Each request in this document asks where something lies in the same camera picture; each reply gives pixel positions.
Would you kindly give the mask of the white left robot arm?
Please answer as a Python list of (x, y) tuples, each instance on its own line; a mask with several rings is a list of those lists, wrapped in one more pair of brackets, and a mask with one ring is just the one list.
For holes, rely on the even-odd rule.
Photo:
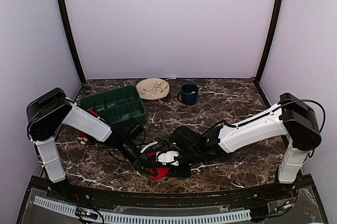
[(67, 176), (56, 146), (56, 131), (64, 125), (119, 150), (139, 172), (157, 176), (155, 163), (134, 142), (143, 126), (133, 117), (110, 124), (69, 99), (60, 88), (54, 88), (29, 103), (26, 116), (28, 139), (35, 145), (49, 180), (55, 184), (54, 193), (63, 201), (74, 197), (74, 188), (65, 182)]

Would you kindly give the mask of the red sock with white pattern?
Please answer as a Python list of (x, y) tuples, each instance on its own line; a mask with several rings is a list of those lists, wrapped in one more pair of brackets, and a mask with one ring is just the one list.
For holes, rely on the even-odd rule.
[(162, 179), (165, 178), (170, 170), (170, 167), (165, 166), (165, 165), (160, 165), (158, 167), (155, 167), (155, 169), (157, 170), (158, 176), (156, 177), (156, 179)]

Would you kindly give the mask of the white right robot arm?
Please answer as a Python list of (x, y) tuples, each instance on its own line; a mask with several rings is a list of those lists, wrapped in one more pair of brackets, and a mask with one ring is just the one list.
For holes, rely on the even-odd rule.
[(269, 187), (269, 196), (281, 199), (295, 182), (299, 170), (311, 151), (322, 142), (325, 123), (318, 123), (309, 99), (298, 99), (290, 93), (280, 96), (278, 103), (250, 118), (230, 124), (221, 120), (201, 134), (186, 126), (176, 128), (170, 143), (177, 147), (177, 162), (168, 172), (172, 177), (189, 177), (195, 163), (220, 158), (276, 136), (285, 136), (288, 146), (276, 173), (276, 183)]

